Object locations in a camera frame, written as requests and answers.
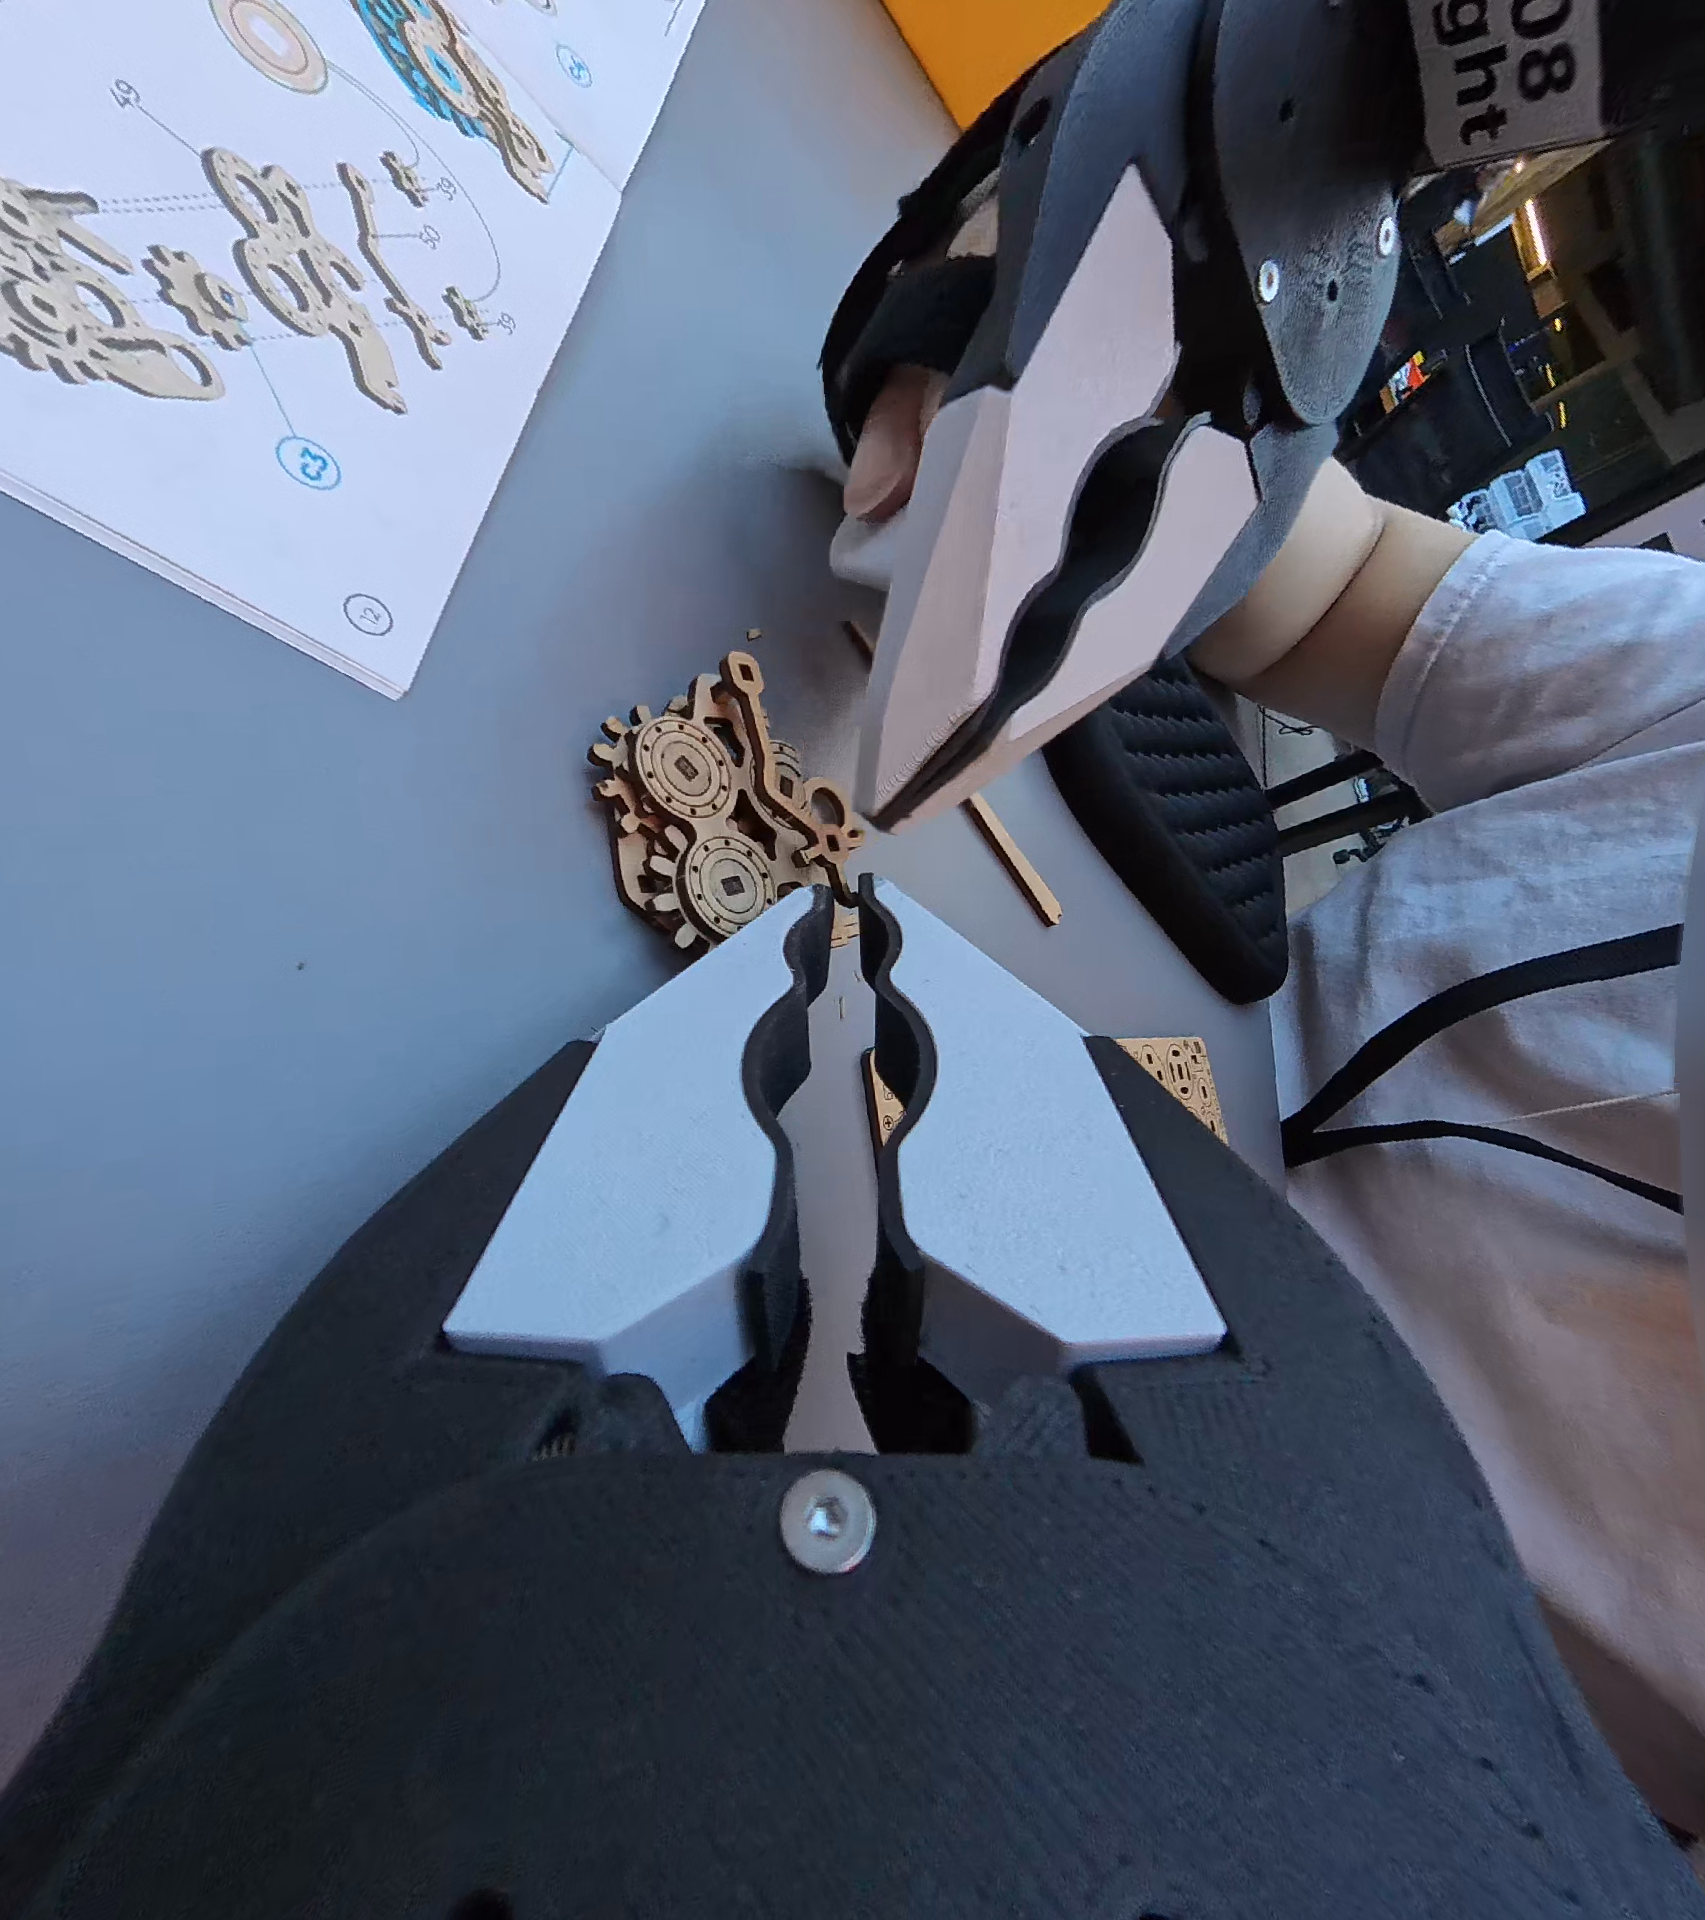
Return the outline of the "person's right hand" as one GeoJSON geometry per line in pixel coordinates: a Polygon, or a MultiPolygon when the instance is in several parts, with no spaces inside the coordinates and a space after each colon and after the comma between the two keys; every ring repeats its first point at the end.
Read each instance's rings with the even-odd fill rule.
{"type": "Polygon", "coordinates": [[[948,376],[900,364],[888,371],[867,410],[842,491],[849,518],[867,527],[892,520],[910,501],[924,439],[948,376]]]}

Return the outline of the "thin wooden stick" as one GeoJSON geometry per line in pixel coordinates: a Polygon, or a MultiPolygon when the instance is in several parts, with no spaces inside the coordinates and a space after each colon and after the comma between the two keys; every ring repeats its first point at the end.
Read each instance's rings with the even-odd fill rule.
{"type": "Polygon", "coordinates": [[[867,831],[868,869],[900,887],[926,887],[936,907],[958,907],[963,923],[1004,917],[1016,901],[1038,929],[1060,927],[1057,890],[982,795],[916,828],[878,828],[863,804],[854,807],[854,821],[867,831]]]}

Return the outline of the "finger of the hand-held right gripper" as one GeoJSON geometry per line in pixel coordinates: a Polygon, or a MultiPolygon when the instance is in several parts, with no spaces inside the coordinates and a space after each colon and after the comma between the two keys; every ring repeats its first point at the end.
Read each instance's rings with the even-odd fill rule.
{"type": "Polygon", "coordinates": [[[1196,417],[1112,442],[1072,508],[1052,573],[1014,609],[995,679],[926,751],[878,826],[972,796],[1087,719],[1158,659],[1259,506],[1247,442],[1196,417]]]}
{"type": "Polygon", "coordinates": [[[1176,361],[1174,245],[1131,164],[1024,371],[943,403],[923,440],[867,685],[856,804],[871,825],[902,825],[913,780],[985,715],[1090,467],[1152,417],[1176,361]]]}

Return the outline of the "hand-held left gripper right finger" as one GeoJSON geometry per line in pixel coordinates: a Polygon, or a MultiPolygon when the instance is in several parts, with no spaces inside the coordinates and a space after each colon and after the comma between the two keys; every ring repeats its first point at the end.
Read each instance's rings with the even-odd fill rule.
{"type": "Polygon", "coordinates": [[[963,1454],[1024,1380],[1214,1354],[1223,1312],[1078,1023],[876,876],[863,970],[874,1448],[963,1454]]]}

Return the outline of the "laser-cut wooden parts sheet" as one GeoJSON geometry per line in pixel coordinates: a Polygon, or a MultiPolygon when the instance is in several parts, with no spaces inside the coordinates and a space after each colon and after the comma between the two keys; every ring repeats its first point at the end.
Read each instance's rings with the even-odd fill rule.
{"type": "MultiPolygon", "coordinates": [[[[1228,1142],[1214,1076],[1198,1037],[1116,1038],[1115,1045],[1219,1140],[1228,1142]]],[[[905,1104],[878,1074],[871,1048],[861,1055],[861,1070],[872,1146],[883,1149],[905,1117],[905,1104]]]]}

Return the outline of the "person's right forearm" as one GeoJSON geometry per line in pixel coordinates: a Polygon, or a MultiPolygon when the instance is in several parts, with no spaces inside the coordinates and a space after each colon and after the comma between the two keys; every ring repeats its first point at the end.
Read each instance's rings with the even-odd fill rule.
{"type": "Polygon", "coordinates": [[[1444,812],[1705,744],[1705,560],[1472,538],[1327,462],[1192,661],[1444,812]]]}

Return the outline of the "yellow plastic bin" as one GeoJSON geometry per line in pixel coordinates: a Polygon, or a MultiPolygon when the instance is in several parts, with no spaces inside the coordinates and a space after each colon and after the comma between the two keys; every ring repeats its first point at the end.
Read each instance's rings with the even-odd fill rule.
{"type": "Polygon", "coordinates": [[[1107,3],[883,3],[958,130],[1032,64],[1093,25],[1107,3]]]}

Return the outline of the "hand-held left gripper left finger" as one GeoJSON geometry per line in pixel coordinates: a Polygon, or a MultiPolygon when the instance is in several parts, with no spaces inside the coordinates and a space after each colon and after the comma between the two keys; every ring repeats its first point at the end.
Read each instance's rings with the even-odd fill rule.
{"type": "Polygon", "coordinates": [[[780,1114],[810,1073],[814,892],[612,1020],[445,1319],[463,1354],[661,1388],[713,1453],[730,1380],[772,1380],[807,1302],[780,1114]]]}

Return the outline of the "grey desk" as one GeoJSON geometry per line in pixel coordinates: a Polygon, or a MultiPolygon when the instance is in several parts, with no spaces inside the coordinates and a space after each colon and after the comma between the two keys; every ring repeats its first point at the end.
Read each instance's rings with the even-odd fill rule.
{"type": "Polygon", "coordinates": [[[846,779],[817,350],[953,124],[881,5],[708,5],[406,699],[0,494],[0,1788],[296,1293],[669,973],[601,722],[758,631],[846,779]]]}

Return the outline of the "instruction booklet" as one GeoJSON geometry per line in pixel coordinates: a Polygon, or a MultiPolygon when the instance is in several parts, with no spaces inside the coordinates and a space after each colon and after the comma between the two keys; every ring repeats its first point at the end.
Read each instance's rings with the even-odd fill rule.
{"type": "Polygon", "coordinates": [[[0,492],[401,699],[704,6],[0,5],[0,492]]]}

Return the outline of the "wooden gear assembly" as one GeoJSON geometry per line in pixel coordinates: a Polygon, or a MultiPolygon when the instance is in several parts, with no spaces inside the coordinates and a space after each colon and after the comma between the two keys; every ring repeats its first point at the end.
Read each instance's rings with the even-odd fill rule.
{"type": "Polygon", "coordinates": [[[814,887],[835,901],[835,939],[856,931],[849,865],[865,826],[840,785],[772,734],[764,693],[760,662],[737,648],[663,710],[606,719],[588,753],[619,897],[685,957],[814,887]]]}

